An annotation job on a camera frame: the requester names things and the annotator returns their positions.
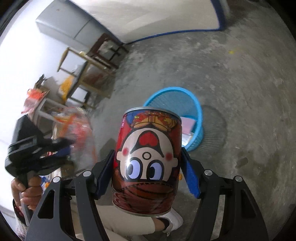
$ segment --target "can label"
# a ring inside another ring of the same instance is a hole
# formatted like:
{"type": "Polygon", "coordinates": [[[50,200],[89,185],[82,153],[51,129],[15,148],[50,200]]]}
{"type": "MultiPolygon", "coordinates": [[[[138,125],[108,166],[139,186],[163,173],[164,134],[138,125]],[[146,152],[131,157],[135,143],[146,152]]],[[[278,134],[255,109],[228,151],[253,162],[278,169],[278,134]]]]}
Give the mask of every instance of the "can label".
{"type": "Polygon", "coordinates": [[[178,188],[182,128],[170,113],[126,113],[113,165],[113,203],[138,215],[170,210],[178,188]]]}

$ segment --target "pink object in basket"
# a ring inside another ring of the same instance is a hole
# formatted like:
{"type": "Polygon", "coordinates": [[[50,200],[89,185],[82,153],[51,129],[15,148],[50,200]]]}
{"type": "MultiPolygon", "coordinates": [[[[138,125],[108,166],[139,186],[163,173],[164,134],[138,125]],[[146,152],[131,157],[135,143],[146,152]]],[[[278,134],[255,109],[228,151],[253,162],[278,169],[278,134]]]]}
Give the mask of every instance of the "pink object in basket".
{"type": "Polygon", "coordinates": [[[182,133],[189,135],[196,121],[194,119],[190,119],[186,117],[181,117],[181,120],[182,120],[182,133]]]}

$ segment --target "person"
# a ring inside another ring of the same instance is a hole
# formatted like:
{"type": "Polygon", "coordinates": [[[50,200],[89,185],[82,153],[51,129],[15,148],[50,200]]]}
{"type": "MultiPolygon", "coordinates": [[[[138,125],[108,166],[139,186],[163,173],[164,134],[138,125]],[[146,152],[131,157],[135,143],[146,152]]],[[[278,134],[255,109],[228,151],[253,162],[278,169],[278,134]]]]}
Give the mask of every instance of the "person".
{"type": "MultiPolygon", "coordinates": [[[[39,176],[29,180],[28,189],[17,178],[11,182],[13,206],[17,217],[16,230],[17,235],[22,240],[25,239],[27,227],[21,212],[21,202],[27,205],[29,209],[35,210],[44,191],[41,183],[42,180],[39,176]]],[[[176,230],[183,224],[183,218],[174,209],[171,209],[165,215],[151,218],[127,214],[115,206],[97,205],[96,207],[110,241],[127,241],[124,238],[126,236],[151,234],[157,231],[162,231],[169,235],[171,231],[176,230]]],[[[71,210],[76,237],[84,240],[75,203],[71,203],[71,210]]]]}

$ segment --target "black sock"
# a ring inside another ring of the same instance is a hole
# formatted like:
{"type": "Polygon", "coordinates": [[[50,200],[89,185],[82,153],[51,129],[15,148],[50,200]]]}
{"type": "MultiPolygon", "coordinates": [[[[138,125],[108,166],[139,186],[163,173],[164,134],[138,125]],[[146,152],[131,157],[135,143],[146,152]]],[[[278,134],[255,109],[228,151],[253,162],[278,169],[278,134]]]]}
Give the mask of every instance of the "black sock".
{"type": "Polygon", "coordinates": [[[158,220],[162,221],[163,224],[165,225],[164,230],[166,230],[168,228],[168,226],[170,225],[170,221],[167,220],[166,218],[157,218],[158,220]]]}

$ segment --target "white shoe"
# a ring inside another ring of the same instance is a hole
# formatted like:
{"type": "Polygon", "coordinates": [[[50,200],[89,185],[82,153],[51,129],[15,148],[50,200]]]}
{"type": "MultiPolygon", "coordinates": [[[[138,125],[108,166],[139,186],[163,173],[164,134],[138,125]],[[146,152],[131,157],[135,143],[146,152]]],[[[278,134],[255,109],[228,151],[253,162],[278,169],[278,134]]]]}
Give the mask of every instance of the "white shoe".
{"type": "Polygon", "coordinates": [[[170,235],[171,231],[176,230],[183,224],[183,218],[173,208],[168,213],[156,218],[165,218],[170,222],[170,225],[165,230],[163,230],[163,232],[166,233],[167,236],[170,235]]]}

